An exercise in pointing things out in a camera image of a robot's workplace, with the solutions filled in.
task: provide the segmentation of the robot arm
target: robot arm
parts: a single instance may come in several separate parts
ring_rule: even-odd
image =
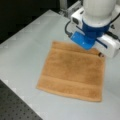
[[[83,7],[71,16],[72,32],[67,25],[65,32],[72,41],[86,50],[96,48],[105,56],[113,58],[120,49],[120,40],[109,32],[111,24],[120,16],[117,0],[84,0]],[[112,12],[119,14],[112,20]]]

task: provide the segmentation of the brown cloth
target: brown cloth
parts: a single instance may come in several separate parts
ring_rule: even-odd
[[[53,42],[37,88],[87,101],[102,100],[105,58],[95,49],[73,43]]]

